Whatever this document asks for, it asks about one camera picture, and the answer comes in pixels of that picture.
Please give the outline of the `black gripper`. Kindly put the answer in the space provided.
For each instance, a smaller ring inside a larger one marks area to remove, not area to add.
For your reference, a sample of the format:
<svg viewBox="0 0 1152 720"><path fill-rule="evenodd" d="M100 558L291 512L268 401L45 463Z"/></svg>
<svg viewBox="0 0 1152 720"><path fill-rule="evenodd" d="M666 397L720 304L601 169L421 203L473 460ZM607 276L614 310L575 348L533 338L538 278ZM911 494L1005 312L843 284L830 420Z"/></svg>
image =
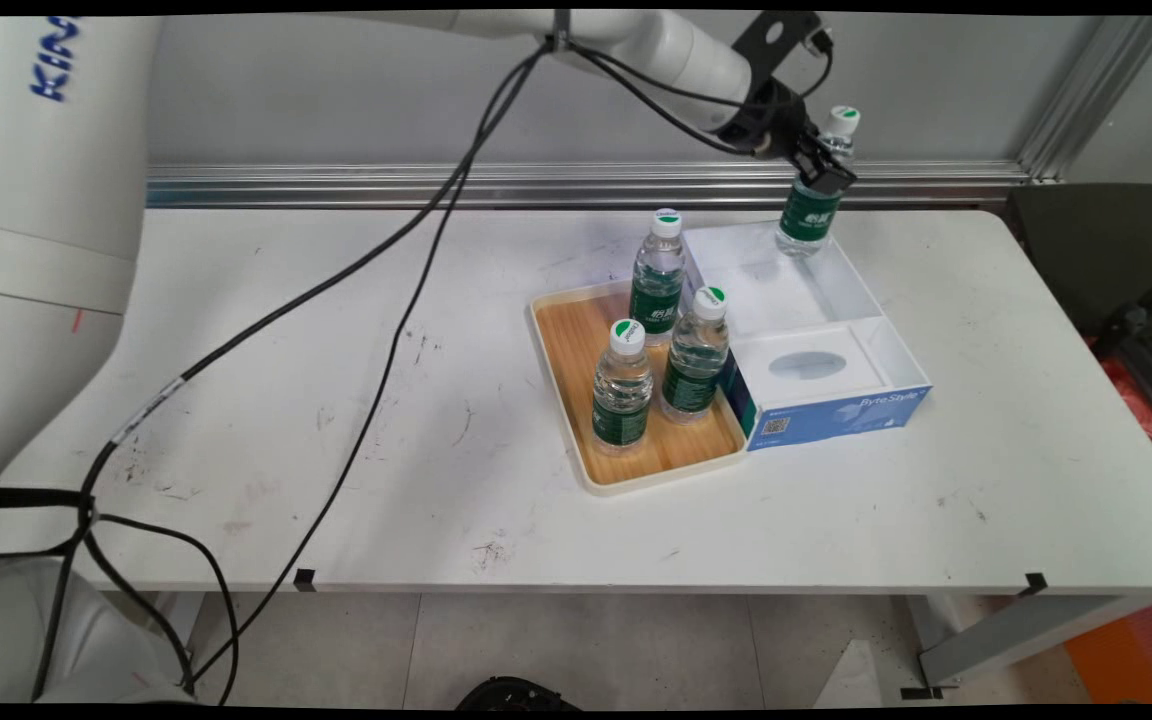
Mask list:
<svg viewBox="0 0 1152 720"><path fill-rule="evenodd" d="M804 97L786 85L751 91L732 118L730 146L758 159L791 159L801 184L817 194L841 194L856 182L851 151L819 135Z"/></svg>

